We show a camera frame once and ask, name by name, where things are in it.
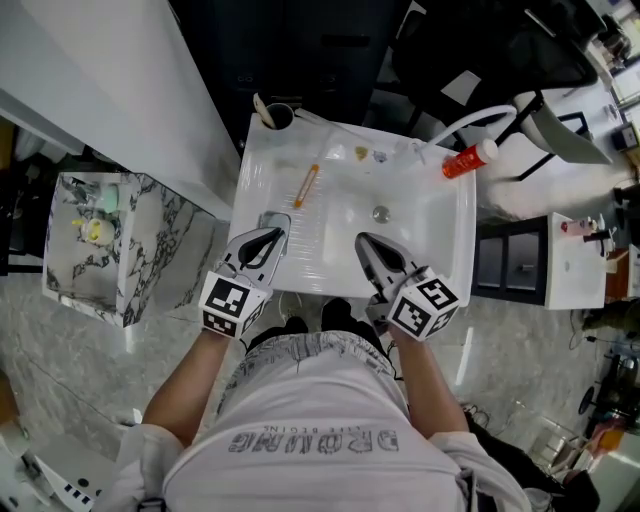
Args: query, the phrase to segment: white sink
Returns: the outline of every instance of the white sink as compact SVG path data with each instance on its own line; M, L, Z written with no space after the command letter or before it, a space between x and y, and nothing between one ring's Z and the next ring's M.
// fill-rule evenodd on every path
M367 144L334 132L315 183L302 208L294 209L326 129L296 118L287 129L274 132L254 114L229 238L256 228L265 211L286 213L291 231L272 287L364 298L375 290L364 276L354 242L362 231L377 233L403 244L417 262L448 277L466 305L475 244L475 173L448 180L441 172L442 161L452 153L435 147L425 155L426 165L416 163L399 176L393 167L394 153L399 142L409 139L344 126L372 140L374 147L359 162L355 146ZM376 161L372 149L387 160ZM374 220L377 206L389 210L388 223Z

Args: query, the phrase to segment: small red item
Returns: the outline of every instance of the small red item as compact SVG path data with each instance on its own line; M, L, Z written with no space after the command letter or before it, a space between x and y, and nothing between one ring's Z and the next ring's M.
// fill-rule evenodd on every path
M442 165L442 173L447 178L457 178L461 174L473 171L498 158L498 146L491 139L465 149L454 158L446 160Z

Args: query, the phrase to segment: marble floor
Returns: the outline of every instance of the marble floor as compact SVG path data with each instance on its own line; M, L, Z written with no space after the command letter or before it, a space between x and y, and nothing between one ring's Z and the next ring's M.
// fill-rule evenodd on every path
M221 249L226 233L219 231ZM245 339L282 322L279 297L275 292ZM286 309L292 297L283 299ZM302 301L302 316L317 328L326 297ZM352 304L354 315L362 316L364 301ZM67 433L115 458L123 424L144 411L198 332L195 304L122 329L44 297L39 275L12 274L0 281L0 364L34 449ZM571 336L568 311L474 297L431 344L460 401L487 413L490 432L528 449L541 416L574 431L586 422L578 404L609 347L583 342L570 350ZM203 428L214 421L215 404L243 354L242 344L233 342Z

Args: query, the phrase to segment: red bottle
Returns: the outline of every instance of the red bottle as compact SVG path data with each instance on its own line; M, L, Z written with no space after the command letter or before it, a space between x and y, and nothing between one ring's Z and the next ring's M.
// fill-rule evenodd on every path
M447 178L457 178L465 172L473 171L498 158L498 146L491 139L484 139L475 146L465 149L442 165L442 173Z

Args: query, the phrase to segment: cable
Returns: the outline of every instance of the cable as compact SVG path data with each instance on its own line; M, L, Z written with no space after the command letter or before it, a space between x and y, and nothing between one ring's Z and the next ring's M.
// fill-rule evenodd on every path
M396 371L396 367L391 362L391 350L393 350L393 348L396 346L397 345L393 341L389 343L389 348L387 349L387 359L389 360L389 364L391 365L391 368L393 368L393 380L399 380L401 382L404 382L404 377L398 377L398 372Z

